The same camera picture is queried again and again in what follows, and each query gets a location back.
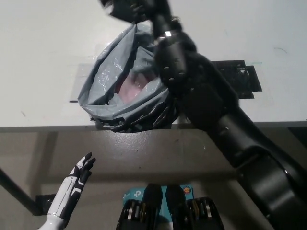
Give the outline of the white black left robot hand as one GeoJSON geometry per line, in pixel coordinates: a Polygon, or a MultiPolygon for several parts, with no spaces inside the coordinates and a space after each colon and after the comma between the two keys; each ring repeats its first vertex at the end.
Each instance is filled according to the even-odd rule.
{"type": "Polygon", "coordinates": [[[70,218],[81,197],[85,184],[92,174],[91,169],[95,160],[96,158],[93,158],[90,152],[73,167],[55,195],[48,214],[55,215],[63,220],[70,218]]]}

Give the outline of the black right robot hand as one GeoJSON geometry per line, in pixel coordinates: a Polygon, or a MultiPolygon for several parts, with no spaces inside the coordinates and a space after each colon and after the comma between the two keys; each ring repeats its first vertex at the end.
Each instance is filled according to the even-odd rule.
{"type": "Polygon", "coordinates": [[[166,0],[100,0],[106,14],[129,23],[153,21],[157,16],[171,19],[166,0]]]}

